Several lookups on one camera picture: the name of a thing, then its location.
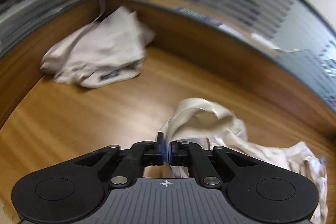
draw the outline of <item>silver screw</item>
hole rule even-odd
[[[116,176],[111,178],[111,182],[116,185],[122,185],[127,182],[127,178],[123,176]]]
[[[219,178],[216,177],[206,177],[203,181],[208,185],[216,185],[220,182]]]

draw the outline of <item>white crosshair logo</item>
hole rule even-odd
[[[172,182],[169,182],[168,180],[164,181],[164,182],[161,182],[160,184],[164,185],[164,186],[169,186],[172,184]]]

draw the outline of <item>wooden table surface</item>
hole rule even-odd
[[[202,97],[233,110],[247,126],[249,141],[289,147],[305,141],[328,164],[330,224],[335,211],[334,146],[269,102],[226,80],[155,48],[148,49],[136,78],[99,89],[56,84],[43,77],[0,130],[0,198],[11,205],[11,189],[22,176],[98,148],[155,140],[178,102]]]

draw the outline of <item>crumpled garment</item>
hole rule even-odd
[[[320,194],[319,204],[311,218],[313,224],[327,220],[327,172],[325,166],[304,142],[289,148],[264,147],[247,141],[247,130],[242,120],[229,109],[202,98],[181,101],[174,115],[160,128],[165,134],[166,147],[172,141],[198,143],[212,150],[221,145],[258,160],[299,173],[309,178]],[[188,178],[188,170],[181,166],[163,166],[167,178]]]
[[[141,72],[154,36],[135,12],[120,7],[100,24],[90,23],[51,47],[41,71],[54,74],[58,83],[87,88],[131,79]]]

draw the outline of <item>wooden panel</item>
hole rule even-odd
[[[273,60],[218,29],[181,14],[131,0],[107,0],[113,12],[124,5],[157,36],[154,45],[215,72],[305,122],[336,136],[336,114],[309,88]]]
[[[234,111],[251,142],[289,147],[305,141],[328,162],[328,224],[335,211],[334,144],[305,123],[241,87],[150,47],[143,72],[128,81],[89,90],[43,77],[0,130],[0,198],[22,176],[110,145],[128,148],[155,140],[179,101],[202,97]]]
[[[81,4],[38,29],[0,60],[0,128],[43,76],[39,69],[43,55],[97,15],[97,0]]]

